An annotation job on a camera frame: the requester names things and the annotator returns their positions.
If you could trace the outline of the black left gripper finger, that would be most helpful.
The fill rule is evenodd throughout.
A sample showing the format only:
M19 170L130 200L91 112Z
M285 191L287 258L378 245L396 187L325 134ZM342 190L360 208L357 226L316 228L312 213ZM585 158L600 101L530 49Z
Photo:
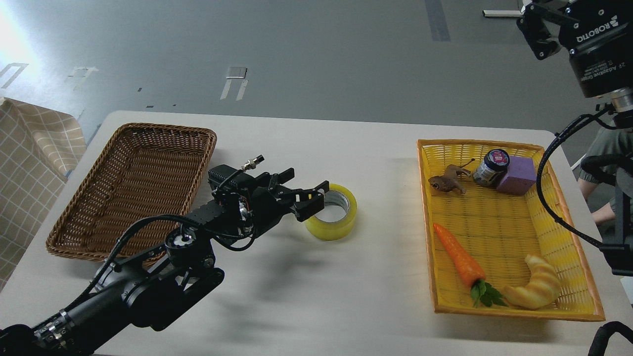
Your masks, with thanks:
M312 189L293 189L289 192L291 210L297 221L304 222L325 208L325 195L330 190L329 181L324 180Z
M268 188L277 188L279 185L283 185L286 182L292 180L295 177L294 168L289 168L283 172L270 175Z

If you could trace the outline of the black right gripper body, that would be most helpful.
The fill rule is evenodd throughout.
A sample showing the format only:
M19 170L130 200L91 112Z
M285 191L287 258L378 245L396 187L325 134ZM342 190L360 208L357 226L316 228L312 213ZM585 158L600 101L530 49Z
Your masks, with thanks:
M534 0L516 25L536 59L565 50L585 97L632 87L630 0Z

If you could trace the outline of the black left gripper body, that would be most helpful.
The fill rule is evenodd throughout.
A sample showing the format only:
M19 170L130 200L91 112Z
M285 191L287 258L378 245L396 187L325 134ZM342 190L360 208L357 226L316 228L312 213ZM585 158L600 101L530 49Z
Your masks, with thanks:
M249 196L249 207L252 211L253 232L257 238L276 226L285 214L292 212L291 189L279 185L268 188L270 173L262 173L257 178L243 173L242 184Z

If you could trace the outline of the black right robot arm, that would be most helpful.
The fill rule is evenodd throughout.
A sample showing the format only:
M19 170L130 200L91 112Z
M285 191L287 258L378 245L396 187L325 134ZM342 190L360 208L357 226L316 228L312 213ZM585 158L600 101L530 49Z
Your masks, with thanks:
M615 275L631 276L632 155L587 156L581 167L615 189L616 232L598 241L576 230L547 204L541 176L549 157L572 134L604 114L613 116L607 129L632 127L632 2L630 0L530 0L516 24L536 59L546 59L564 47L585 97L608 103L595 114L572 121L545 150L537 169L536 190L545 211L561 226L603 253Z

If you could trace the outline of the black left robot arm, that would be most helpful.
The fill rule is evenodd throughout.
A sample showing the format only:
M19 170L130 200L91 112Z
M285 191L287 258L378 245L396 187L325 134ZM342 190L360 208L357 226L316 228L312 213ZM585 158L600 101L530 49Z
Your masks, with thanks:
M328 181L291 189L292 168L278 174L209 170L213 200L185 216L143 218L125 230L89 286L67 307L35 327L1 331L3 356L88 356L129 325L166 329L218 287L213 241L242 252L282 217L303 222L325 207Z

